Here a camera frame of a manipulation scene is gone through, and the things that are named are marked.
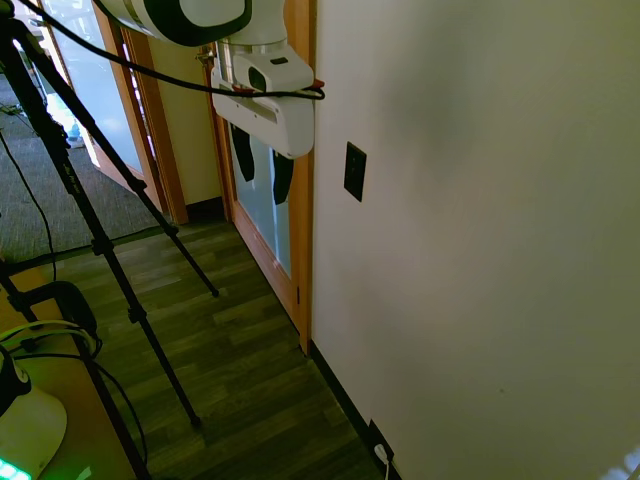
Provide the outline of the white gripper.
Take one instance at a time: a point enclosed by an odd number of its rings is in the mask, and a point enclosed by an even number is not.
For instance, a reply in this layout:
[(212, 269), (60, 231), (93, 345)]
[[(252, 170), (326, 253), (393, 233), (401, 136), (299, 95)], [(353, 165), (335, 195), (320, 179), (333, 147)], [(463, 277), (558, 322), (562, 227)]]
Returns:
[(230, 122), (242, 177), (255, 177), (251, 136), (272, 147), (273, 198), (284, 203), (289, 194), (295, 161), (314, 146), (314, 106), (311, 100), (289, 97), (244, 98), (213, 94), (218, 115)]

